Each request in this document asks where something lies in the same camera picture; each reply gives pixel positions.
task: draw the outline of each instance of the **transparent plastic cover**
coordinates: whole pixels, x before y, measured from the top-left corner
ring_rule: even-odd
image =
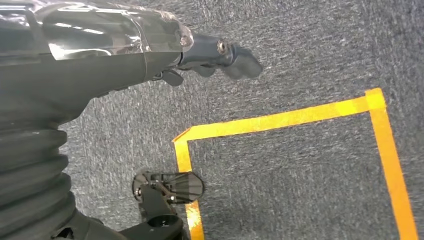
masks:
[[[116,3],[0,0],[0,59],[185,52],[190,29],[165,11]]]

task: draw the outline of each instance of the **robotic hand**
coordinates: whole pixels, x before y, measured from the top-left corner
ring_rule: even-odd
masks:
[[[190,44],[190,39],[182,40],[183,44]],[[193,34],[193,44],[187,52],[181,54],[175,69],[193,70],[202,77],[212,76],[216,69],[221,69],[228,77],[234,80],[242,77],[256,78],[262,72],[262,66],[249,49],[238,44],[231,44],[225,39]],[[155,80],[164,80],[171,86],[183,83],[183,78],[173,69],[161,71]]]
[[[181,240],[172,205],[203,192],[193,173],[142,172],[132,192],[146,218],[121,232],[76,209],[59,126],[89,101],[177,71],[259,76],[252,53],[193,33],[171,13],[115,3],[0,0],[0,239]]]

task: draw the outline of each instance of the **gray carpet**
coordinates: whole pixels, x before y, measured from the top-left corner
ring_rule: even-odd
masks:
[[[140,169],[177,170],[186,128],[351,99],[383,89],[416,225],[424,238],[424,1],[146,0],[196,32],[251,48],[253,80],[184,73],[93,100],[68,132],[67,172],[83,213],[121,230],[139,221]],[[367,113],[193,141],[206,240],[399,239]]]

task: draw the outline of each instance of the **orange tape line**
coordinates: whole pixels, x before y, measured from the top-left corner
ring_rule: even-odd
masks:
[[[417,230],[409,203],[402,169],[386,113],[386,104],[380,88],[369,90],[363,97],[272,115],[227,122],[193,126],[174,140],[178,170],[191,172],[192,164],[188,141],[229,135],[260,132],[300,124],[312,123],[370,111],[377,145],[384,168],[394,215],[402,240],[417,240]],[[204,240],[199,203],[186,205],[187,220],[192,240]]]
[[[401,240],[418,240],[417,227],[414,221],[407,186],[402,173],[401,163],[396,150],[392,128],[381,89],[365,92],[368,104],[382,107],[369,110],[375,140],[380,153],[381,164],[391,199],[394,218]]]
[[[299,110],[281,112],[253,118],[197,125],[177,136],[173,142],[215,138],[229,135],[246,134],[316,121],[333,119],[369,110],[367,99],[358,97],[345,101],[307,107]]]

